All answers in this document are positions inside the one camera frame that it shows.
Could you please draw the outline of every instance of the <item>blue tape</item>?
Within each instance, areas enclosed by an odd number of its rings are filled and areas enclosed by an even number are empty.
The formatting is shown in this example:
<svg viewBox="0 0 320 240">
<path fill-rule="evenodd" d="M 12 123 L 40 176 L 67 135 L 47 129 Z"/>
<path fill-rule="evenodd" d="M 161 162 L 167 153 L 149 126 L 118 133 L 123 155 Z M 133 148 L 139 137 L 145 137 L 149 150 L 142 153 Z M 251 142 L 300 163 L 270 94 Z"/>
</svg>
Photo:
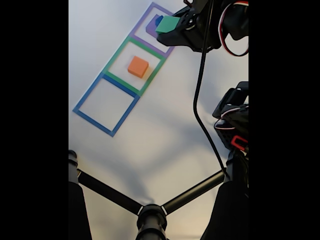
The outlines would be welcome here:
<svg viewBox="0 0 320 240">
<path fill-rule="evenodd" d="M 118 131 L 118 129 L 120 128 L 120 126 L 124 123 L 124 121 L 126 120 L 126 118 L 128 117 L 129 113 L 131 112 L 131 110 L 134 108 L 134 106 L 136 105 L 136 103 L 139 101 L 140 96 L 136 95 L 133 102 L 130 104 L 130 106 L 128 107 L 128 109 L 125 111 L 125 113 L 123 114 L 123 116 L 121 117 L 121 119 L 119 120 L 119 122 L 115 125 L 112 133 L 113 135 L 116 134 L 116 132 Z"/>
<path fill-rule="evenodd" d="M 118 87 L 119 89 L 121 89 L 122 91 L 126 92 L 127 94 L 129 94 L 131 97 L 135 98 L 137 96 L 136 93 L 134 93 L 133 91 L 131 91 L 130 89 L 126 88 L 125 86 L 123 86 L 122 84 L 120 84 L 119 82 L 117 82 L 116 80 L 114 80 L 113 78 L 111 78 L 108 75 L 103 75 L 102 78 L 104 80 L 107 80 L 109 83 L 112 83 L 113 85 L 115 85 L 116 87 Z"/>
<path fill-rule="evenodd" d="M 91 117 L 89 117 L 88 115 L 84 114 L 82 111 L 78 110 L 78 111 L 74 111 L 74 112 L 76 114 L 78 114 L 80 117 L 82 117 L 83 119 L 87 120 L 92 125 L 96 126 L 98 129 L 104 131 L 106 134 L 109 134 L 111 137 L 114 136 L 112 131 L 110 131 L 105 126 L 102 126 L 100 123 L 98 123 L 97 121 L 93 120 Z"/>
<path fill-rule="evenodd" d="M 94 82 L 91 84 L 91 86 L 89 87 L 89 89 L 85 92 L 85 94 L 82 96 L 82 98 L 80 99 L 80 101 L 76 104 L 76 106 L 74 107 L 73 111 L 76 112 L 79 110 L 79 108 L 82 106 L 82 104 L 84 104 L 85 100 L 89 97 L 90 93 L 92 92 L 92 90 L 97 86 L 97 84 L 99 83 L 100 79 L 104 76 L 104 74 L 101 72 L 96 79 L 94 80 Z"/>
</svg>

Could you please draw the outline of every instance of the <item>white cable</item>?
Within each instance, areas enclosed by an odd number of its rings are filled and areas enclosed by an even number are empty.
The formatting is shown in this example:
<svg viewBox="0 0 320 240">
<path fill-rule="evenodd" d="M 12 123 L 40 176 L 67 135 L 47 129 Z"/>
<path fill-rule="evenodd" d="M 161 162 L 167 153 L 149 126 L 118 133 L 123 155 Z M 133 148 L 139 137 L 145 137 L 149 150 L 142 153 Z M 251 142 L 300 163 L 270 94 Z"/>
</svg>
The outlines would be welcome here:
<svg viewBox="0 0 320 240">
<path fill-rule="evenodd" d="M 231 50 L 228 51 L 228 50 L 226 49 L 227 44 L 226 44 L 225 41 L 223 40 L 223 36 L 222 36 L 222 34 L 221 34 L 221 32 L 222 32 L 221 25 L 222 25 L 222 22 L 223 22 L 223 20 L 224 20 L 224 18 L 225 18 L 226 11 L 227 11 L 227 9 L 230 7 L 230 5 L 242 5 L 242 6 L 249 7 L 249 4 L 248 4 L 248 3 L 244 3 L 244 2 L 235 2 L 235 3 L 233 3 L 233 4 L 230 3 L 230 4 L 229 4 L 228 6 L 226 6 L 226 8 L 223 10 L 223 12 L 222 12 L 222 14 L 221 14 L 221 16 L 220 16 L 220 19 L 219 19 L 218 34 L 219 34 L 220 42 L 221 42 L 224 50 L 225 50 L 228 54 L 233 55 L 232 53 L 229 52 L 229 51 L 231 51 Z"/>
<path fill-rule="evenodd" d="M 219 119 L 215 124 L 214 124 L 214 128 L 215 129 L 219 129 L 219 130 L 233 130 L 236 129 L 235 127 L 216 127 L 217 123 L 220 121 L 221 119 Z"/>
<path fill-rule="evenodd" d="M 233 112 L 233 111 L 236 111 L 236 110 L 239 110 L 239 109 L 241 109 L 241 107 L 231 108 L 231 109 L 229 109 L 228 111 L 225 111 L 225 112 L 221 115 L 221 118 L 223 118 L 224 115 L 226 115 L 227 113 L 230 113 L 230 112 Z"/>
</svg>

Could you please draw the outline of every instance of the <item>green tape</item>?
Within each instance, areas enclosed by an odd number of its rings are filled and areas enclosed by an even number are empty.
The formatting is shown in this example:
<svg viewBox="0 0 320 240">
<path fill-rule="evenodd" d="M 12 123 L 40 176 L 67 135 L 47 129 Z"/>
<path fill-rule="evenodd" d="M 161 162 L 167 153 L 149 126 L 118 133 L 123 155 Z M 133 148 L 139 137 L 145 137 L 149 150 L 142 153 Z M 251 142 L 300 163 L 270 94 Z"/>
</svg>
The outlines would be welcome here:
<svg viewBox="0 0 320 240">
<path fill-rule="evenodd" d="M 127 36 L 125 38 L 125 40 L 123 41 L 123 43 L 120 45 L 120 47 L 117 49 L 117 51 L 113 54 L 113 56 L 111 57 L 111 59 L 109 60 L 109 62 L 105 65 L 105 67 L 103 68 L 102 72 L 104 74 L 107 75 L 109 68 L 111 67 L 111 65 L 115 62 L 115 60 L 117 59 L 117 57 L 120 55 L 120 53 L 122 52 L 122 50 L 125 48 L 125 46 L 127 45 L 127 43 L 130 40 L 130 36 Z"/>
<path fill-rule="evenodd" d="M 127 89 L 130 89 L 132 92 L 135 94 L 139 95 L 139 90 L 136 89 L 135 87 L 131 86 L 129 83 L 123 81 L 121 78 L 117 77 L 116 75 L 112 74 L 111 72 L 107 71 L 105 75 L 108 75 L 110 78 L 116 80 L 118 83 L 121 85 L 125 86 Z"/>
<path fill-rule="evenodd" d="M 123 49 L 125 48 L 125 46 L 129 43 L 133 43 L 135 45 L 137 45 L 138 47 L 140 47 L 141 49 L 147 51 L 148 53 L 154 55 L 156 58 L 160 59 L 160 62 L 158 63 L 158 65 L 155 67 L 155 69 L 152 71 L 151 75 L 148 77 L 148 79 L 146 80 L 145 84 L 143 85 L 143 87 L 141 88 L 141 90 L 136 89 L 135 87 L 131 86 L 129 83 L 125 82 L 124 80 L 122 80 L 121 78 L 117 77 L 116 75 L 112 74 L 111 72 L 109 72 L 109 69 L 111 67 L 111 65 L 115 62 L 115 60 L 117 59 L 117 57 L 120 55 L 120 53 L 123 51 Z M 123 43 L 120 45 L 120 47 L 117 49 L 117 51 L 113 54 L 113 56 L 111 57 L 111 59 L 109 60 L 109 62 L 105 65 L 105 67 L 103 68 L 102 72 L 113 78 L 115 81 L 117 81 L 118 83 L 120 83 L 121 85 L 125 86 L 127 89 L 130 89 L 132 92 L 138 94 L 140 97 L 144 94 L 144 92 L 146 91 L 147 87 L 150 85 L 150 83 L 152 82 L 152 80 L 154 79 L 154 77 L 156 76 L 156 74 L 159 72 L 160 68 L 162 67 L 162 65 L 165 63 L 166 58 L 164 56 L 162 56 L 161 54 L 155 52 L 154 50 L 152 50 L 151 48 L 143 45 L 141 42 L 135 40 L 134 38 L 128 36 Z"/>
<path fill-rule="evenodd" d="M 147 79 L 146 83 L 143 85 L 143 87 L 141 88 L 140 92 L 138 93 L 138 95 L 140 97 L 144 94 L 144 92 L 146 91 L 147 87 L 150 85 L 150 83 L 152 82 L 152 80 L 154 79 L 156 74 L 159 72 L 160 68 L 165 63 L 165 61 L 166 61 L 166 58 L 161 59 L 161 61 L 156 66 L 156 68 L 153 70 L 153 72 L 151 73 L 151 75 Z"/>
</svg>

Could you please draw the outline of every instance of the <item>purple square outline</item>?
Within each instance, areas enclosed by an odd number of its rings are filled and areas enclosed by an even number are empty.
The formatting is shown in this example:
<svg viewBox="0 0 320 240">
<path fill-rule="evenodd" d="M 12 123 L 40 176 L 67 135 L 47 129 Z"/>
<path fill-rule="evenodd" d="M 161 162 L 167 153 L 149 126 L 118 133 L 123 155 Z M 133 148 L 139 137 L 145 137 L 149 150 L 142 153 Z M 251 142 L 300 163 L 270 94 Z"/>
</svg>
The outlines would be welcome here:
<svg viewBox="0 0 320 240">
<path fill-rule="evenodd" d="M 168 11 L 167 9 L 163 8 L 162 6 L 156 4 L 155 2 L 152 2 L 150 4 L 150 6 L 147 8 L 147 10 L 145 11 L 145 13 L 142 15 L 142 17 L 140 18 L 140 20 L 137 22 L 137 24 L 134 26 L 134 28 L 131 30 L 131 32 L 129 33 L 129 36 L 132 37 L 133 39 L 141 42 L 142 44 L 144 44 L 145 46 L 147 46 L 148 48 L 152 49 L 153 51 L 155 51 L 156 53 L 164 56 L 165 58 L 169 57 L 170 53 L 172 52 L 172 50 L 175 48 L 174 46 L 169 47 L 168 51 L 163 52 L 160 49 L 156 48 L 155 46 L 151 45 L 150 43 L 146 42 L 145 40 L 141 39 L 140 37 L 136 36 L 135 33 L 138 30 L 138 28 L 141 26 L 141 24 L 143 23 L 143 21 L 146 19 L 146 17 L 149 15 L 149 13 L 151 12 L 151 10 L 153 8 L 159 9 L 160 11 L 168 14 L 169 16 L 172 16 L 173 13 Z"/>
</svg>

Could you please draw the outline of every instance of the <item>black cable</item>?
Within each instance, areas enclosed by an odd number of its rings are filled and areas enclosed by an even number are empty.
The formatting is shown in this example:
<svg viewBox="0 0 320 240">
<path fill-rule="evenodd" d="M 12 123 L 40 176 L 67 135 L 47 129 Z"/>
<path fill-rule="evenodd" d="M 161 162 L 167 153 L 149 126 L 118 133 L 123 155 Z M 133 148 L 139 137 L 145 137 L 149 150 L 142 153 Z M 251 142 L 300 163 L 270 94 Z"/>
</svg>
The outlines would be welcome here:
<svg viewBox="0 0 320 240">
<path fill-rule="evenodd" d="M 199 69 L 199 76 L 198 76 L 198 81 L 196 83 L 196 88 L 195 88 L 195 94 L 194 94 L 194 99 L 193 99 L 193 113 L 194 116 L 196 118 L 196 120 L 198 121 L 200 127 L 202 128 L 204 134 L 206 135 L 206 137 L 208 138 L 211 147 L 213 148 L 213 151 L 219 161 L 219 164 L 221 166 L 221 169 L 224 173 L 225 176 L 229 177 L 229 175 L 227 174 L 227 171 L 224 167 L 224 164 L 221 160 L 221 157 L 219 155 L 219 152 L 214 144 L 214 141 L 212 140 L 209 132 L 207 131 L 205 125 L 203 124 L 203 122 L 201 121 L 199 114 L 198 114 L 198 110 L 197 110 L 197 103 L 198 103 L 198 97 L 199 97 L 199 92 L 200 92 L 200 87 L 201 87 L 201 82 L 202 82 L 202 77 L 204 75 L 204 69 L 205 69 L 205 61 L 206 61 L 206 54 L 207 54 L 207 40 L 208 40 L 208 35 L 209 35 L 209 28 L 210 28 L 210 23 L 211 23 L 211 17 L 212 17 L 212 12 L 214 9 L 214 0 L 210 0 L 209 2 L 209 10 L 208 10 L 208 16 L 206 19 L 206 26 L 205 26 L 205 30 L 204 30 L 204 39 L 203 39 L 203 46 L 202 46 L 202 55 L 201 55 L 201 63 L 200 63 L 200 69 Z"/>
</svg>

